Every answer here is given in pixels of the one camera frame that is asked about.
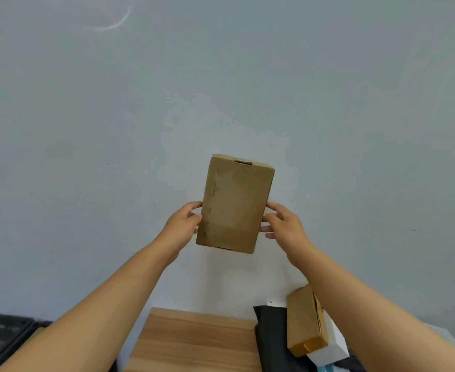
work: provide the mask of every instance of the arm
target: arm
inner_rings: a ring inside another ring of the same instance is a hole
[[[277,214],[266,213],[260,231],[305,275],[367,371],[455,371],[455,347],[315,248],[296,214],[267,206]]]
[[[201,215],[190,202],[175,212],[137,252],[77,306],[0,367],[0,372],[108,371],[164,269],[190,241]]]

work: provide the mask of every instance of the wooden tabletop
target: wooden tabletop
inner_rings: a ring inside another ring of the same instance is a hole
[[[256,321],[153,308],[125,372],[261,372]]]

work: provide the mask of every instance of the wall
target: wall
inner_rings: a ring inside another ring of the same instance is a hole
[[[211,154],[455,336],[454,0],[0,0],[0,312],[56,319],[201,199]],[[303,277],[193,242],[151,306],[253,317]]]

